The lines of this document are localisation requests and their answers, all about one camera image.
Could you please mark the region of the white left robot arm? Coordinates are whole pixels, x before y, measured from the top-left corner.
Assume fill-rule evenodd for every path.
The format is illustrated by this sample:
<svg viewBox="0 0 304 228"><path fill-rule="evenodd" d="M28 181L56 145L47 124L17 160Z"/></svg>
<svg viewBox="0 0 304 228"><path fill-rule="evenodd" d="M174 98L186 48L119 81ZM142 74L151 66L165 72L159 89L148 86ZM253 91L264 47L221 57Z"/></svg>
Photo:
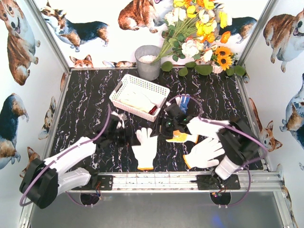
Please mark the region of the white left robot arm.
<svg viewBox="0 0 304 228"><path fill-rule="evenodd" d="M111 144L117 147L132 145L136 138L135 128L127 126L125 120L125 114L111 112L103 126L87 130L62 152L44 160L32 160L19 187L22 193L20 206L34 203L44 209L66 191L96 186L97 170L85 165L73 171L71 168Z"/></svg>

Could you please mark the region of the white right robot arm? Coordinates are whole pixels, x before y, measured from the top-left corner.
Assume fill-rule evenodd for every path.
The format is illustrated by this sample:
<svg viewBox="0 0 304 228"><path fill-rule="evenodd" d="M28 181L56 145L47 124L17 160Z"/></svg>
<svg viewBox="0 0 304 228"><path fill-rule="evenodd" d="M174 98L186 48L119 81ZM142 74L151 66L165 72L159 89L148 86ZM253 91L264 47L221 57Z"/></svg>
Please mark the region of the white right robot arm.
<svg viewBox="0 0 304 228"><path fill-rule="evenodd" d="M205 139L193 146L183 156L189 169L211 168L222 180L243 169L261 146L250 128L242 120L215 121L194 115L186 115L177 104L165 108L166 115L157 119L152 132L163 139L177 140L184 135L204 136Z"/></svg>

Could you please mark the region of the cream knit glove red cuff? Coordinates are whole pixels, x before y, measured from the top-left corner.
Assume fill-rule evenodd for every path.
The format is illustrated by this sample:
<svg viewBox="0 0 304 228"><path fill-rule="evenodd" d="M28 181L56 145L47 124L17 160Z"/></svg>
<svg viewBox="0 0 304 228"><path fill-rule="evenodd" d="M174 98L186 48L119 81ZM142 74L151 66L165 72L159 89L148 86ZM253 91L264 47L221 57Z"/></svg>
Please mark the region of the cream knit glove red cuff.
<svg viewBox="0 0 304 228"><path fill-rule="evenodd" d="M158 107L155 104L149 104L149 105L146 105L146 106L137 107L136 109L138 109L138 110L140 110L144 113L154 115L154 113L156 112Z"/></svg>

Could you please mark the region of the orange dotted work glove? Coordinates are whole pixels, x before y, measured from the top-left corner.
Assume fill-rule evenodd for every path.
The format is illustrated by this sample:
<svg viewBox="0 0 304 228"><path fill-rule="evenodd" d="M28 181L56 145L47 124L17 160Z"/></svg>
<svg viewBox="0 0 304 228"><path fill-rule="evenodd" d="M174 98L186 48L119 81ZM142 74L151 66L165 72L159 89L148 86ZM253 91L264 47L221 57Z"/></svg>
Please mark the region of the orange dotted work glove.
<svg viewBox="0 0 304 228"><path fill-rule="evenodd" d="M186 141L191 141L197 143L199 136L197 134L187 134L181 133L179 130L173 131L173 138L167 139L166 142L169 143L185 143Z"/></svg>

